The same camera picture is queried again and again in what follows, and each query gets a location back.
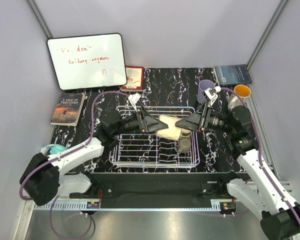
dish rack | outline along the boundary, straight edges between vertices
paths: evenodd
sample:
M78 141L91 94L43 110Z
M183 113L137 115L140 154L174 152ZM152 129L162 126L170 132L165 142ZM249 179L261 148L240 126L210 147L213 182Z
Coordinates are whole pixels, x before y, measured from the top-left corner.
M145 109L155 118L167 115L181 119L195 112L190 106L145 106ZM118 106L116 110L122 118L134 112L132 106ZM200 162L196 132L190 136L190 151L180 154L178 141L157 137L155 132L121 134L117 138L119 144L110 152L109 161L118 167L190 169Z

book cover illustration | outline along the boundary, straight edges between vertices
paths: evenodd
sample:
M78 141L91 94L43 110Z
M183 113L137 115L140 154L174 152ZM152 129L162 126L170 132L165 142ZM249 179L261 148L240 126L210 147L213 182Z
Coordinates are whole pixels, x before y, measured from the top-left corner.
M216 66L214 74L220 86L252 83L246 65Z
M62 93L54 110L51 123L77 125L84 97L84 93Z
M123 91L142 91L143 90L143 79L144 79L144 68L137 66L127 66L126 68L127 84L122 86Z

gray floor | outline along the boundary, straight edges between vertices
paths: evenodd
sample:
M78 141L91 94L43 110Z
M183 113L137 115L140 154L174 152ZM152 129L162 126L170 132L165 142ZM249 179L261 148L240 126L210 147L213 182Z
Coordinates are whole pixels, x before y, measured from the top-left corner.
M89 220L73 211L53 211L53 224L61 235L76 238ZM265 240L259 221L252 213L236 217L210 217L196 212L97 212L91 240ZM59 240L49 224L49 211L36 210L26 240Z

table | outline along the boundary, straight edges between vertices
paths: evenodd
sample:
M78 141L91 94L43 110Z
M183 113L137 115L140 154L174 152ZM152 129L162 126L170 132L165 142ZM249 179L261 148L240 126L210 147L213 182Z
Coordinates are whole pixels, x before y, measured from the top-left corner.
M190 106L197 109L198 83L208 79L214 82L212 68L146 68L144 71L144 90L141 102L144 106ZM82 89L86 93L80 119L76 127L56 126L53 132L52 144L73 147L90 136L91 107L94 98L104 90L119 90L119 87L107 89ZM214 108L227 113L226 92L219 93ZM99 118L106 113L115 111L116 107L125 104L125 98L107 94L100 98L95 107L94 119L98 128ZM178 168L127 168L117 167L109 162L107 156L94 158L73 169L73 172L87 171L90 173L212 173L212 172L242 172L243 169L226 152L225 134L207 129L204 134L198 134L200 163L191 169Z

whiteboard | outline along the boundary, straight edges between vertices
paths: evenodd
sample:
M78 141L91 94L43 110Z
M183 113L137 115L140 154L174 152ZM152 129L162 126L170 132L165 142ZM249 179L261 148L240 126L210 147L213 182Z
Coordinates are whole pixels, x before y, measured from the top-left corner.
M62 90L127 84L119 33L53 38L47 45Z

